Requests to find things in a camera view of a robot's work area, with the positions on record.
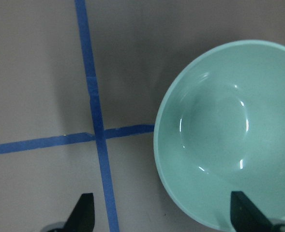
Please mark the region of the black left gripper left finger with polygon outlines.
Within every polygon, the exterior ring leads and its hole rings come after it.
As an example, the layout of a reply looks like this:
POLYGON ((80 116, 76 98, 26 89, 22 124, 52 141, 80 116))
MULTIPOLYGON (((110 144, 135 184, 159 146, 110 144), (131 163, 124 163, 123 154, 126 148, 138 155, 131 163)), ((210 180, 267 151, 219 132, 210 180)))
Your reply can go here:
POLYGON ((63 232, 92 232, 95 225, 93 193, 83 193, 68 217, 63 232))

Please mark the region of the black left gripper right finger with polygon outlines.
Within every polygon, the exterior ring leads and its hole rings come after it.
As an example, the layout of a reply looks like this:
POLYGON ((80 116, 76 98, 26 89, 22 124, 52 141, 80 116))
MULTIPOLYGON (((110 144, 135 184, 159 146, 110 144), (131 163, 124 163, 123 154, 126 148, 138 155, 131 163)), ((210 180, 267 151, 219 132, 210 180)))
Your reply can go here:
POLYGON ((237 232, 274 232, 273 224, 242 192, 232 191, 230 220, 237 232))

